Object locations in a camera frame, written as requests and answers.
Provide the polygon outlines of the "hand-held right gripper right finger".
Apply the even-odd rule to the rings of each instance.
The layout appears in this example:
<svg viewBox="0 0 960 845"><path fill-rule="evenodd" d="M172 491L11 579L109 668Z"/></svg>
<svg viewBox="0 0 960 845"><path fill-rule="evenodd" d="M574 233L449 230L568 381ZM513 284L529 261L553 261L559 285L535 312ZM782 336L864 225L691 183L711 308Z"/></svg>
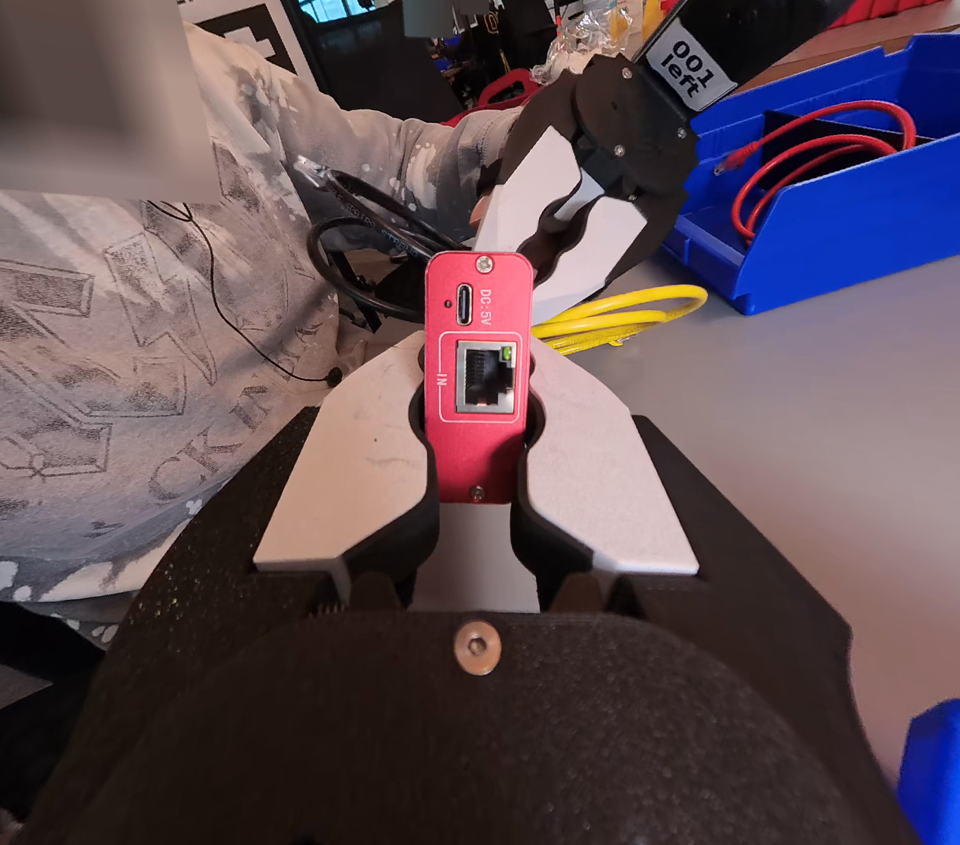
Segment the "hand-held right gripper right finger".
<svg viewBox="0 0 960 845"><path fill-rule="evenodd" d="M634 418L602 381L531 344L529 425L517 461L513 553L550 607L570 575L605 594L622 575L700 564Z"/></svg>

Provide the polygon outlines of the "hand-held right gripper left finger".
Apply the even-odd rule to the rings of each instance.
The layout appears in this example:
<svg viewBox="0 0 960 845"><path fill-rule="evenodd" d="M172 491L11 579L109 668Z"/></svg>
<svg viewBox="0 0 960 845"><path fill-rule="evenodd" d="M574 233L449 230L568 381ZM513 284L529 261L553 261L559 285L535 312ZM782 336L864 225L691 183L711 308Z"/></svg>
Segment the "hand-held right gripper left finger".
<svg viewBox="0 0 960 845"><path fill-rule="evenodd" d="M259 573L325 573L345 603L364 575L414 580L439 539L434 457L418 430L424 343L414 332L323 401L253 555Z"/></svg>

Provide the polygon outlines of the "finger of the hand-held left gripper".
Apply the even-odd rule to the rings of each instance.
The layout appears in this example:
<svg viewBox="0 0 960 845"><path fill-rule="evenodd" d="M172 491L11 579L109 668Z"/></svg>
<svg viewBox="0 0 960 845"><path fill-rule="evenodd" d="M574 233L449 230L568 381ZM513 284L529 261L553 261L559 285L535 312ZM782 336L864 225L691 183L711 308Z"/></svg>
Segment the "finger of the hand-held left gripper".
<svg viewBox="0 0 960 845"><path fill-rule="evenodd" d="M651 206L603 196L584 205L561 231L532 241L532 322L543 324L595 297L662 246L679 215L677 203Z"/></svg>
<svg viewBox="0 0 960 845"><path fill-rule="evenodd" d="M496 184L476 232L477 252L521 252L541 232L564 232L573 216L603 194L574 150L580 127L574 93L581 77L570 71L540 89L522 107L499 158Z"/></svg>

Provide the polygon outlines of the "red metal ethernet switch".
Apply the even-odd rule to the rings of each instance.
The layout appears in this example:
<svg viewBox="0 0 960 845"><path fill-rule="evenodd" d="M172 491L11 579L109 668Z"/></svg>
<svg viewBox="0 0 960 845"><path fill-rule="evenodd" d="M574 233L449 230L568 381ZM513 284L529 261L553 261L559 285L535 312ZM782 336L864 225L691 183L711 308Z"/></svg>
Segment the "red metal ethernet switch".
<svg viewBox="0 0 960 845"><path fill-rule="evenodd" d="M527 423L534 268L444 251L425 270L424 431L441 503L510 503Z"/></svg>

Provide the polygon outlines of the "blue plastic storage bin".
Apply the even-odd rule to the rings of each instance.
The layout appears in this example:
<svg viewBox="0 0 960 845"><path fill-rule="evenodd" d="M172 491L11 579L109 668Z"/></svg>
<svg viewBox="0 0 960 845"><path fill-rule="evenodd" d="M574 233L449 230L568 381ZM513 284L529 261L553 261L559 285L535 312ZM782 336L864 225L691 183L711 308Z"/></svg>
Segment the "blue plastic storage bin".
<svg viewBox="0 0 960 845"><path fill-rule="evenodd" d="M930 707L911 720L897 798L922 843L959 843L958 698Z"/></svg>
<svg viewBox="0 0 960 845"><path fill-rule="evenodd" d="M829 135L766 165L768 111L852 122L895 119L903 149L862 134ZM699 165L663 250L746 315L934 263L959 251L959 35L916 35L730 96L693 120ZM841 144L768 191L771 169L798 152ZM861 147L869 163L819 179L796 175Z"/></svg>

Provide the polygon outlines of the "person's left forearm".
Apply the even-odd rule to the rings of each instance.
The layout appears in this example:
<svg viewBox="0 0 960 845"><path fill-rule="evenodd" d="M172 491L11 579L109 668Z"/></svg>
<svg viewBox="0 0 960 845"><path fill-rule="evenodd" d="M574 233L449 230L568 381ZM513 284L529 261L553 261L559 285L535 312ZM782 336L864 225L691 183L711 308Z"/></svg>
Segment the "person's left forearm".
<svg viewBox="0 0 960 845"><path fill-rule="evenodd" d="M184 23L220 179L198 218L221 243L274 239L283 221L306 229L311 194L300 158L361 179L450 238L465 231L486 176L522 109L482 109L456 126L344 110L316 84L253 48Z"/></svg>

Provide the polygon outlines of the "clear plastic wrap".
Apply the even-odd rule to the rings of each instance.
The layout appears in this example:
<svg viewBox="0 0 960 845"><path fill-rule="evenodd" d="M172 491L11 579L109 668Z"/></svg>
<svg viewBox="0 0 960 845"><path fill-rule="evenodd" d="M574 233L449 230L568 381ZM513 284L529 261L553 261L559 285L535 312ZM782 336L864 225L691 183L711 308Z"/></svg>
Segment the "clear plastic wrap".
<svg viewBox="0 0 960 845"><path fill-rule="evenodd" d="M632 33L633 19L622 7L605 11L584 11L560 28L539 68L543 82L551 82L564 71L581 74L591 59L623 53Z"/></svg>

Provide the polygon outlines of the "black bin divider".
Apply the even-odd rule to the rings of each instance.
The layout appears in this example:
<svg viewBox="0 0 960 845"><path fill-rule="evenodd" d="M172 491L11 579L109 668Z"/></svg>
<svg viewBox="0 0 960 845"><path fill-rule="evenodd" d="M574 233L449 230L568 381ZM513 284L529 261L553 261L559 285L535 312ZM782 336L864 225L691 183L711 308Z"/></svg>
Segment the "black bin divider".
<svg viewBox="0 0 960 845"><path fill-rule="evenodd" d="M776 157L798 146L816 141L828 136L862 135L868 136L888 144L899 153L904 149L903 129L899 122L891 115L875 110L858 110L849 115L851 122L836 120L835 117L818 118L804 124L794 126L799 120L798 115L783 111L768 110L764 113L764 139L768 139L775 131L784 126L790 129L777 137L766 141L760 150L760 163L766 166ZM786 161L764 176L758 183L762 191L769 191L782 182L797 169L806 167L823 155L828 155L840 149L841 144L823 146L812 150L805 150L791 155ZM878 157L878 153L870 149L856 147L842 155L811 167L803 174L794 176L790 184L819 179L837 171L850 167L869 164Z"/></svg>

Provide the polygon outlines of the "red handled tote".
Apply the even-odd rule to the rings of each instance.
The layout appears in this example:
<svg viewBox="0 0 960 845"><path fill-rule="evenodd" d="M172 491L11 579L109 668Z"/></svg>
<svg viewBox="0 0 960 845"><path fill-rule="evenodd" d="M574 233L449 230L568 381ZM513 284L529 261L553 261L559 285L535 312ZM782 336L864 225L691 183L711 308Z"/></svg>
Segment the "red handled tote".
<svg viewBox="0 0 960 845"><path fill-rule="evenodd" d="M463 119L483 111L508 111L523 107L541 86L528 69L514 69L485 86L473 107L443 122L454 127Z"/></svg>

